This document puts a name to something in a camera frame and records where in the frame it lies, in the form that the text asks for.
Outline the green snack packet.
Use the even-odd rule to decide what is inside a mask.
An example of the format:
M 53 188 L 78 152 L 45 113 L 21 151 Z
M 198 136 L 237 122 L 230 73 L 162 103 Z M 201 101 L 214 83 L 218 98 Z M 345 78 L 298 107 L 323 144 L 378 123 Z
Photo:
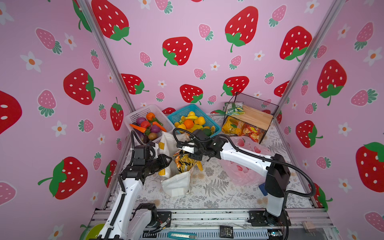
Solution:
M 233 102 L 225 104 L 226 115 L 243 115 L 245 113 L 244 105 L 242 102 Z

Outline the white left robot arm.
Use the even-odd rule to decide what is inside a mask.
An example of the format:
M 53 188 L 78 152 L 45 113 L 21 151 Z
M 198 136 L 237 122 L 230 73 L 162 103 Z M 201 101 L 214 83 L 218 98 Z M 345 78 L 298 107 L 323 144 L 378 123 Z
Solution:
M 121 187 L 118 202 L 97 240 L 138 240 L 147 226 L 156 223 L 157 210 L 154 204 L 141 204 L 136 209 L 134 206 L 145 179 L 165 169 L 171 162 L 171 157 L 157 154 L 152 146 L 133 147 L 131 161 L 118 176 Z

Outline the pink plastic grocery bag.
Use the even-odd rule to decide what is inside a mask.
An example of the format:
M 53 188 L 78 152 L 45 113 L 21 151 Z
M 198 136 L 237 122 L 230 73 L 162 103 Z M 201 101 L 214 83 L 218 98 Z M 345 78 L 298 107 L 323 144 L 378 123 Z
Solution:
M 231 137 L 231 140 L 237 147 L 254 153 L 272 156 L 271 151 L 267 147 L 252 141 L 249 137 Z M 237 186 L 261 185 L 266 180 L 265 177 L 262 177 L 259 173 L 245 167 L 244 165 L 240 165 L 226 159 L 218 160 L 218 162 L 231 181 Z

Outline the green toy lime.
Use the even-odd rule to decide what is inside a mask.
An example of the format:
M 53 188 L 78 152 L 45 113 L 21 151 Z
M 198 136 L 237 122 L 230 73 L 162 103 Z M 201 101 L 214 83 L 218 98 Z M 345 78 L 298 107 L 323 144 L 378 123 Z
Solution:
M 212 131 L 211 131 L 210 128 L 203 128 L 203 129 L 202 129 L 202 132 L 203 132 L 206 136 L 208 136 L 208 137 L 210 137 L 210 136 L 212 135 Z

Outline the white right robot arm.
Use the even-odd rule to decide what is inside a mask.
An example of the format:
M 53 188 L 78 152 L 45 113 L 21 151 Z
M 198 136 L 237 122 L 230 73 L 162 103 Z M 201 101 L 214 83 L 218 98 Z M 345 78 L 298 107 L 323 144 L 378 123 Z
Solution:
M 268 193 L 266 212 L 280 217 L 286 208 L 288 195 L 293 194 L 304 198 L 315 196 L 317 188 L 312 179 L 298 167 L 286 163 L 281 155 L 262 155 L 238 147 L 228 135 L 206 136 L 201 130 L 189 133 L 176 128 L 173 136 L 179 149 L 191 154 L 191 158 L 200 161 L 202 156 L 224 159 L 242 165 L 266 178 L 265 190 Z M 310 193 L 287 190 L 291 174 L 289 169 L 302 175 L 311 186 Z

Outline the orange black snack packet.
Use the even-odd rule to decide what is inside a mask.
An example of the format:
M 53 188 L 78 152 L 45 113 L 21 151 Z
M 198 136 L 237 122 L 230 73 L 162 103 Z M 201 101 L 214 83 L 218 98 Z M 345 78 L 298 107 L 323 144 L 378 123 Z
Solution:
M 180 150 L 173 155 L 173 161 L 180 173 L 190 171 L 197 164 L 196 160 L 190 158 L 190 153 L 183 150 Z

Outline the white canvas tote bag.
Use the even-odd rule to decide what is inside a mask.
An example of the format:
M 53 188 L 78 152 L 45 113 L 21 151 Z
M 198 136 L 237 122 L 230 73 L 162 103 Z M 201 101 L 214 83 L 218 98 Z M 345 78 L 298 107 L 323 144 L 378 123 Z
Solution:
M 177 141 L 173 134 L 163 133 L 159 145 L 159 154 L 165 154 L 173 159 L 173 155 L 180 151 L 177 148 Z M 203 166 L 200 161 L 188 172 L 180 173 L 175 162 L 172 160 L 170 165 L 159 172 L 161 185 L 164 192 L 170 197 L 179 197 L 187 194 L 191 189 L 191 176 L 194 168 L 197 167 L 200 171 Z

